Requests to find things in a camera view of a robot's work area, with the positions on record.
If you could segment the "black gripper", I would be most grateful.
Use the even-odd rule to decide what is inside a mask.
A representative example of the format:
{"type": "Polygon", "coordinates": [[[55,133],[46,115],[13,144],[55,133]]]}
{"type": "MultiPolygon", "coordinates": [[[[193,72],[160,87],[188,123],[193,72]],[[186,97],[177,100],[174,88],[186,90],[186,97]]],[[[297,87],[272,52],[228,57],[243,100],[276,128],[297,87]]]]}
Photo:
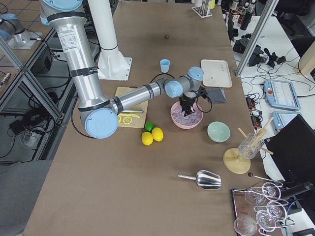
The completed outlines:
{"type": "Polygon", "coordinates": [[[197,92],[195,91],[187,91],[179,98],[182,112],[184,112],[185,117],[195,112],[193,108],[193,104],[196,101],[196,99],[197,99],[197,92]]]}

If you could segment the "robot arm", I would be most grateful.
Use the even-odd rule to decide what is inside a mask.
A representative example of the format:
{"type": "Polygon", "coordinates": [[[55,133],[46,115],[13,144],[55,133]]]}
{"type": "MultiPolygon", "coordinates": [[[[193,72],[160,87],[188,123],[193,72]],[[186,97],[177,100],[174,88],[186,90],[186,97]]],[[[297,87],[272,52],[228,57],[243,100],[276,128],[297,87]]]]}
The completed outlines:
{"type": "Polygon", "coordinates": [[[5,13],[0,16],[0,36],[8,42],[11,49],[30,50],[35,44],[18,17],[13,13],[5,13]]]}
{"type": "Polygon", "coordinates": [[[104,139],[113,135],[118,128],[117,115],[125,109],[161,94],[174,98],[198,91],[204,72],[194,66],[177,79],[158,79],[120,96],[105,96],[100,81],[127,79],[132,60],[119,51],[109,1],[91,0],[88,5],[101,49],[98,61],[92,55],[84,29],[86,16],[82,1],[40,2],[41,21],[58,34],[80,98],[78,110],[81,121],[91,137],[104,139]]]}

